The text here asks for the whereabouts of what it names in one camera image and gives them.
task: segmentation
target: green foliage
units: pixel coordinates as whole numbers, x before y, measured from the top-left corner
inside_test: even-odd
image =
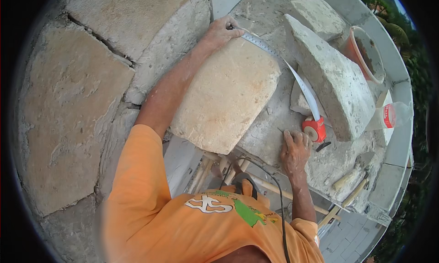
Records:
[[[370,4],[380,3],[381,0],[362,0]],[[393,221],[386,234],[378,243],[371,255],[375,262],[391,262],[407,244],[415,225],[423,212],[430,184],[429,175],[432,163],[428,158],[425,136],[425,117],[428,100],[432,91],[431,75],[427,52],[419,33],[413,29],[411,22],[401,14],[393,4],[382,0],[386,13],[377,14],[395,44],[401,47],[400,54],[410,75],[414,101],[414,125],[412,148],[415,167],[409,180],[409,185]]]

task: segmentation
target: hammer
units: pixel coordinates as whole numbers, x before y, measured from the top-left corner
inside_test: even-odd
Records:
[[[361,189],[366,187],[365,186],[366,183],[369,182],[369,178],[368,177],[369,177],[369,172],[366,170],[366,174],[364,175],[363,180],[360,182],[360,184],[358,184],[358,186],[354,189],[354,191],[351,192],[351,194],[349,194],[349,196],[343,201],[343,203],[342,203],[342,207],[343,208],[346,208],[346,206],[348,206],[352,202],[352,200],[354,200],[354,198],[359,194]]]

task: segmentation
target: plastic bottle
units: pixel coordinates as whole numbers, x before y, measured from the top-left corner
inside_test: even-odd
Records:
[[[365,130],[388,129],[403,126],[414,116],[412,103],[409,106],[403,102],[393,102],[376,108]]]

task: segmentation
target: trowel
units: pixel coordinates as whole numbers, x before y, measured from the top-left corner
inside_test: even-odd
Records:
[[[354,169],[349,173],[345,174],[336,183],[332,184],[332,189],[339,191],[344,185],[349,183],[353,178],[355,178],[363,169],[365,169],[372,158],[374,157],[374,151],[368,151],[364,154],[357,156],[355,160]]]

